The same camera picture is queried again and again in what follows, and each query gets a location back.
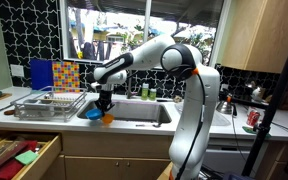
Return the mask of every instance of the kitchen counter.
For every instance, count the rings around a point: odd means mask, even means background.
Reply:
[[[11,101],[16,100],[31,92],[30,88],[22,87],[10,87],[2,90],[4,93],[11,93],[12,96],[0,101],[0,108],[3,108],[10,104]],[[88,93],[86,96],[86,103],[88,101],[96,100],[98,94]],[[126,96],[113,95],[113,100],[126,100]],[[130,101],[141,101],[140,99],[130,99]],[[151,134],[151,135],[173,135],[177,123],[180,118],[180,114],[175,108],[173,102],[161,102],[165,106],[169,116],[172,119],[171,123],[162,124],[161,127],[156,128],[152,126],[152,123],[139,123],[139,122],[123,122],[113,121],[109,125],[103,124],[101,121],[90,121],[86,119],[80,119],[77,114],[81,109],[69,120],[69,122],[63,122],[58,120],[20,120],[14,116],[5,116],[3,112],[0,112],[0,129],[2,130],[23,130],[23,131],[49,131],[49,132],[64,132],[64,131],[81,131],[81,132],[112,132],[112,133],[131,133],[131,134]],[[235,130],[237,138],[239,139],[254,139],[255,135],[246,133],[242,126],[246,124],[246,112],[247,109],[243,106],[237,106],[237,117],[234,118]],[[232,117],[230,115],[222,115],[218,113],[215,118],[225,118],[226,121],[230,122],[226,126],[211,126],[210,137],[211,138],[234,138]],[[288,111],[278,110],[275,114],[274,121],[280,125],[288,128]],[[271,125],[270,140],[288,141],[288,132],[275,126]]]

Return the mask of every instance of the wire dish rack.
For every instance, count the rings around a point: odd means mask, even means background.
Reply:
[[[69,119],[85,103],[86,89],[47,86],[31,92],[11,104],[15,106],[15,117],[38,120]]]

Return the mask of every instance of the green bottle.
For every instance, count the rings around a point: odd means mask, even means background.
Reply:
[[[155,101],[155,99],[156,99],[156,89],[150,89],[149,99],[150,99],[151,101]]]
[[[147,100],[147,97],[148,97],[148,84],[143,83],[141,99]]]

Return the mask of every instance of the green item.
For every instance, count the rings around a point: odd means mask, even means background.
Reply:
[[[22,153],[15,157],[16,160],[18,160],[23,165],[29,165],[31,162],[33,162],[37,158],[38,154],[35,154],[33,151],[29,150],[25,153]]]
[[[150,89],[149,99],[150,99],[151,101],[155,101],[155,99],[156,99],[156,89]]]
[[[147,100],[147,97],[148,97],[148,84],[143,83],[141,99]]]
[[[253,128],[252,127],[246,127],[246,126],[243,126],[242,127],[244,129],[245,132],[247,133],[250,133],[250,134],[256,134],[256,132],[253,131]],[[271,137],[271,135],[269,133],[266,134],[266,138],[269,138]]]

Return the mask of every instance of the patterned tile backsplash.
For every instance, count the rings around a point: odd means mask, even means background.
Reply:
[[[58,0],[0,0],[0,20],[9,64],[23,65],[25,77],[12,76],[14,86],[31,87],[30,59],[62,61],[62,40]],[[79,64],[80,86],[91,89],[96,64]],[[271,94],[279,75],[242,71],[217,66],[221,83],[229,84],[229,90],[244,98],[248,94],[245,83],[256,81]],[[139,71],[132,77],[132,91],[138,91],[142,83],[157,89],[157,97],[184,96],[185,82],[176,81],[163,70]],[[125,94],[127,83],[117,85],[115,93]]]

